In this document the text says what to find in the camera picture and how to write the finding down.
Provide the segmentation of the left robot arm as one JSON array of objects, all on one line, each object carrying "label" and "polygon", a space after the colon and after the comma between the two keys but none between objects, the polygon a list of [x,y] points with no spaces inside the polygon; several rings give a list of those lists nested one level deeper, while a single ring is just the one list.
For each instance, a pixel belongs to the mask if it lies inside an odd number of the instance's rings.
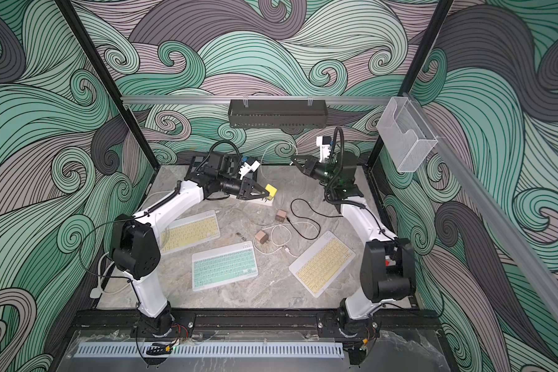
[{"label": "left robot arm", "polygon": [[265,187],[246,176],[258,167],[260,162],[253,157],[212,151],[164,198],[133,216],[116,218],[111,258],[130,281],[138,300],[139,320],[149,332],[165,335],[174,322],[156,273],[161,261],[160,235],[184,212],[217,192],[238,200],[268,197]]}]

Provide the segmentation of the white power strip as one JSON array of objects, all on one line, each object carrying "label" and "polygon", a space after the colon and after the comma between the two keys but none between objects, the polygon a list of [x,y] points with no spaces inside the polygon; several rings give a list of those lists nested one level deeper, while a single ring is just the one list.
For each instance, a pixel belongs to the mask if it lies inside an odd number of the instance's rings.
[{"label": "white power strip", "polygon": [[259,206],[273,206],[274,201],[269,198],[252,199],[248,200],[249,203],[259,205]]}]

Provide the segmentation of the yellow charger adapter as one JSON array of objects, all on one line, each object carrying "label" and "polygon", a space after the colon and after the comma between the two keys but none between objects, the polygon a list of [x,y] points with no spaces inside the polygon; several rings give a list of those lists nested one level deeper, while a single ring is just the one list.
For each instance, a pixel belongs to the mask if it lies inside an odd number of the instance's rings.
[{"label": "yellow charger adapter", "polygon": [[276,187],[272,186],[271,184],[267,184],[266,187],[265,187],[265,190],[268,192],[267,199],[268,200],[273,200],[275,195],[277,194]]}]

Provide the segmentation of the green wireless keyboard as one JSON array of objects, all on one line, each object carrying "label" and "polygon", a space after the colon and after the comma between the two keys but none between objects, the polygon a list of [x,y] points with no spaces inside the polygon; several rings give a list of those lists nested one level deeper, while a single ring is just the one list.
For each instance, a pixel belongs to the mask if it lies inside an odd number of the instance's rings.
[{"label": "green wireless keyboard", "polygon": [[192,255],[192,290],[217,288],[259,274],[254,246],[250,241]]}]

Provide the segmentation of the yellow keyboard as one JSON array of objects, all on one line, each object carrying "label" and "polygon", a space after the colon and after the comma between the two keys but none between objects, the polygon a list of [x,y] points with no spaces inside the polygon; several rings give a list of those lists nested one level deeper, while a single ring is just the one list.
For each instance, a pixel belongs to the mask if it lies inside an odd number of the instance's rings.
[{"label": "yellow keyboard", "polygon": [[161,235],[161,253],[171,254],[220,238],[214,210],[173,221]]},{"label": "yellow keyboard", "polygon": [[356,257],[345,243],[327,231],[302,253],[289,271],[314,297],[320,297]]}]

